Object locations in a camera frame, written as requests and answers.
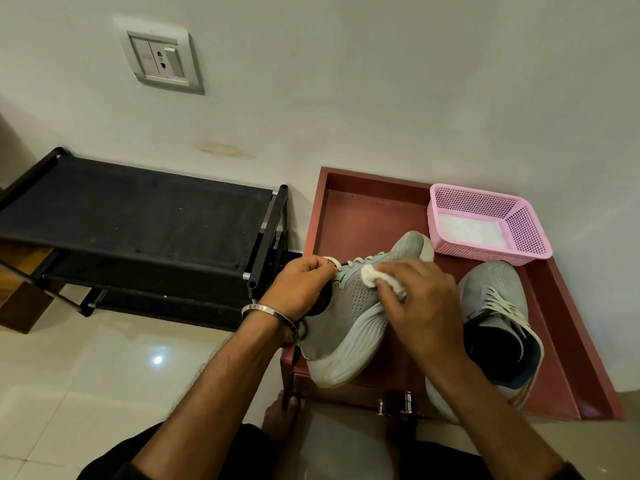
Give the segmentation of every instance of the black shoe rack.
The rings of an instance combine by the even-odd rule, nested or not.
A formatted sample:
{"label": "black shoe rack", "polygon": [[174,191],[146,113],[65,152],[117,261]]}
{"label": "black shoe rack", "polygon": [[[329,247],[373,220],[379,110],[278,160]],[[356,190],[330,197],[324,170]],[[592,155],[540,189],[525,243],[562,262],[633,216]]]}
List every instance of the black shoe rack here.
{"label": "black shoe rack", "polygon": [[[289,260],[289,189],[77,158],[55,148],[0,194],[0,238],[54,251],[30,275],[102,308],[236,330]],[[82,303],[52,284],[90,287]]]}

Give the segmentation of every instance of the red tray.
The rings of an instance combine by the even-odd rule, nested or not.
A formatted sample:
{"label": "red tray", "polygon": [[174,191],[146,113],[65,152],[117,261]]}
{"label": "red tray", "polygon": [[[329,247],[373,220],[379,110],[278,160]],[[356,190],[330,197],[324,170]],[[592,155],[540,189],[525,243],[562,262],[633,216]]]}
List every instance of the red tray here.
{"label": "red tray", "polygon": [[[409,230],[429,234],[428,184],[323,167],[304,254],[341,262],[391,249]],[[436,263],[456,280],[479,262],[436,254]],[[553,259],[516,268],[527,296],[531,326],[545,357],[524,411],[555,419],[623,420],[625,413]],[[283,351],[282,377],[288,391],[368,408],[395,393],[411,391],[416,409],[437,416],[424,377],[389,327],[369,366],[350,384],[319,389],[295,348]]]}

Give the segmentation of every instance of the hand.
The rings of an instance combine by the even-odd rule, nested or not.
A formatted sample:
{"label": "hand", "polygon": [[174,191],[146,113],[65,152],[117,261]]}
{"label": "hand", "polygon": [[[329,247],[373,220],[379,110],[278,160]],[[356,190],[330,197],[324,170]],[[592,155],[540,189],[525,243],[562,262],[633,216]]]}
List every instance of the hand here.
{"label": "hand", "polygon": [[437,368],[466,359],[462,312],[453,276],[432,262],[409,258],[375,268],[395,277],[407,291],[400,303],[387,282],[377,280],[380,303],[413,359],[429,376]]}
{"label": "hand", "polygon": [[311,309],[324,285],[336,273],[333,263],[320,256],[293,259],[277,275],[260,304],[296,322]]}

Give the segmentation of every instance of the person's left hand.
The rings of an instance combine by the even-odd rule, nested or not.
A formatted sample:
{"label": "person's left hand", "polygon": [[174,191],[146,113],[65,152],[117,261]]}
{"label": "person's left hand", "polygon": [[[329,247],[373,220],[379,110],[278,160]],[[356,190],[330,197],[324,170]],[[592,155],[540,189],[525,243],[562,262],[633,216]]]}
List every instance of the person's left hand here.
{"label": "person's left hand", "polygon": [[324,285],[335,277],[336,272],[333,263],[320,256],[293,259],[276,276],[260,304],[297,322],[311,309]]}

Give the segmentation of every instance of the person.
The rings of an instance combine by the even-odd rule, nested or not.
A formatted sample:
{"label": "person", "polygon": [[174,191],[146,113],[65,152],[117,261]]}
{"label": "person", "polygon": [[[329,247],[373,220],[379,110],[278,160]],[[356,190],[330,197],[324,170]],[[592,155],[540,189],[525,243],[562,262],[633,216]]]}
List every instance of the person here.
{"label": "person", "polygon": [[[404,285],[407,297],[401,303],[386,282],[376,282],[388,320],[481,455],[407,439],[412,425],[396,424],[391,439],[398,448],[399,477],[450,477],[461,472],[497,480],[581,478],[468,358],[453,277],[417,258],[376,268]],[[335,274],[325,258],[295,259],[277,275],[260,303],[297,321]],[[283,322],[262,311],[251,312],[164,423],[94,460],[79,479],[269,478],[300,404],[292,397],[283,408],[281,393],[267,409],[261,429],[241,422],[270,360],[290,340]],[[401,434],[407,429],[408,435]]]}

